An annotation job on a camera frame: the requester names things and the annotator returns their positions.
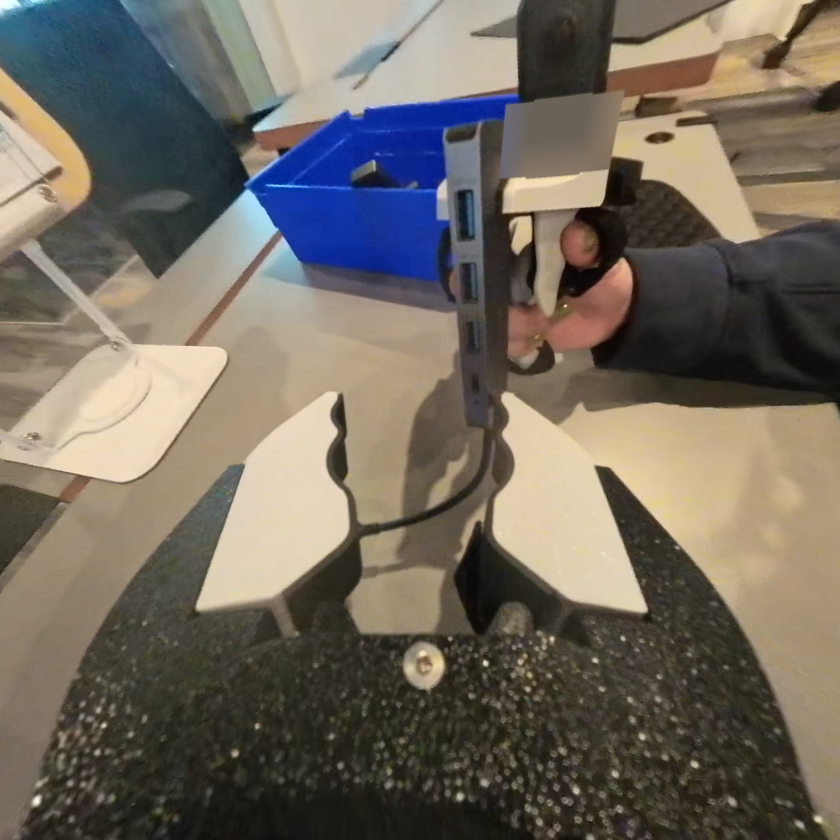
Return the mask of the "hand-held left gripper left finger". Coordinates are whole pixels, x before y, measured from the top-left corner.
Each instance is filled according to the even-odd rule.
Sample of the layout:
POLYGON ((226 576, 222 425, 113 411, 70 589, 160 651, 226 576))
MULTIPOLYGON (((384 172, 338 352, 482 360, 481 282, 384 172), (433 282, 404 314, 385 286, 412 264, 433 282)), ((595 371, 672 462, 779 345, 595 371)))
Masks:
POLYGON ((343 395, 325 392, 251 452, 197 613, 266 611, 283 635, 351 623, 361 524, 347 487, 346 438, 343 395))

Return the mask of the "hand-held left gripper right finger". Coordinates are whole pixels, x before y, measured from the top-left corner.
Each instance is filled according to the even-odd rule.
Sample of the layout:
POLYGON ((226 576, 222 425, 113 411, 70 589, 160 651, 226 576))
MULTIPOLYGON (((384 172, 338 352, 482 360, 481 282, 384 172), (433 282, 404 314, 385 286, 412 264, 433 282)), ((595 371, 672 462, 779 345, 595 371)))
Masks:
POLYGON ((523 605, 535 629, 572 613, 644 618, 648 604, 594 460, 513 394, 500 398, 485 519, 485 622, 523 605))

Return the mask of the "grey usb hub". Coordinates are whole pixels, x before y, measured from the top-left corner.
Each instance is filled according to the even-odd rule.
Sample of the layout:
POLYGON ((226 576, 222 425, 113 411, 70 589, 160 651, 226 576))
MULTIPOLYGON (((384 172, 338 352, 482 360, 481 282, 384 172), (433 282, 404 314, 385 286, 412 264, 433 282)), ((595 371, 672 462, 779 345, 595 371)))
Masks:
POLYGON ((459 125, 444 133, 444 160, 459 369, 465 421, 492 428, 507 388, 512 252, 501 211, 503 122, 459 125))

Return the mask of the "blue plastic bin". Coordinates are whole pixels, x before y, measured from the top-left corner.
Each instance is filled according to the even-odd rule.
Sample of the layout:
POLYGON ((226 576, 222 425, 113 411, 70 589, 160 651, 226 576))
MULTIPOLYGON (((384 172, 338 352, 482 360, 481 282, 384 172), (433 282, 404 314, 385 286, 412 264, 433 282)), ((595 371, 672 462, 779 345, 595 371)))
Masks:
POLYGON ((306 264, 438 280, 444 132, 503 119, 517 94, 342 112, 248 183, 306 264))

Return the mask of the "person's right forearm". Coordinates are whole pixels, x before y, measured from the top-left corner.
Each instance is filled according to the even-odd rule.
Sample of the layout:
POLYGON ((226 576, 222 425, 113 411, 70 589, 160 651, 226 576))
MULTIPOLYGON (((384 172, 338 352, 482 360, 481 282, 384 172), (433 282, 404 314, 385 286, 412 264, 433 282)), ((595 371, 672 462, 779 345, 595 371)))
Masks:
POLYGON ((595 366, 839 397, 839 223, 630 248, 623 326, 595 366))

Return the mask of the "person's right hand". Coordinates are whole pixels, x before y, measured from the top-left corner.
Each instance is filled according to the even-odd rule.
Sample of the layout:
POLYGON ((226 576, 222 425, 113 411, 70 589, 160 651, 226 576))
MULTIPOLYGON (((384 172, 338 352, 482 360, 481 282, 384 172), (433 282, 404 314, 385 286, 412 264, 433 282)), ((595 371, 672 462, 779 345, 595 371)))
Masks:
POLYGON ((508 357, 520 362, 544 345, 563 354, 608 341, 627 320, 634 288, 634 273, 622 258, 585 294, 563 299, 560 314, 549 316, 536 303, 510 307, 508 357))

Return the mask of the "grey background table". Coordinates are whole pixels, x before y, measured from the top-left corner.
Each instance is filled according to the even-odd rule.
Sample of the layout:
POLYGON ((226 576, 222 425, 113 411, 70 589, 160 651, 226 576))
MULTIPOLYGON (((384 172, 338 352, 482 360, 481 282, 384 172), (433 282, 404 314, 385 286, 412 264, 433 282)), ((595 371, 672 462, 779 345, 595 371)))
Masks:
MULTIPOLYGON (((515 92, 511 38, 471 33, 516 12, 516 2, 442 2, 369 74, 313 83, 254 127, 265 151, 290 148, 337 114, 400 103, 480 98, 515 92)), ((615 44, 607 89, 626 96, 704 85, 718 60, 721 32, 704 14, 642 44, 615 44)))

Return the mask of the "black tripod legs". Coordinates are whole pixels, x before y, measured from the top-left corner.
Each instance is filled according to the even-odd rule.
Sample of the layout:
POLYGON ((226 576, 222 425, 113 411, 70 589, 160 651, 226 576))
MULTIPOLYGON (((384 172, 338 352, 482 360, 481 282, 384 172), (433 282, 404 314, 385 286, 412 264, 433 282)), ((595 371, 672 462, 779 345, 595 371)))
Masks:
POLYGON ((781 41, 768 49, 760 65, 762 70, 780 69, 791 53, 795 41, 822 14, 838 7, 838 1, 811 1, 805 3, 794 18, 794 22, 781 41))

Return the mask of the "dark cabinet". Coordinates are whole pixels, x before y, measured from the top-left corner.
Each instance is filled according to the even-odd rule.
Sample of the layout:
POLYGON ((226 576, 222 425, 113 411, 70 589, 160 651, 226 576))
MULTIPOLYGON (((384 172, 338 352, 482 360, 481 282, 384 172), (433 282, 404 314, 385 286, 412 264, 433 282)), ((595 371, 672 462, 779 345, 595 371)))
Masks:
POLYGON ((92 205, 161 277, 248 179, 223 127, 120 2, 2 11, 6 73, 75 141, 92 205))

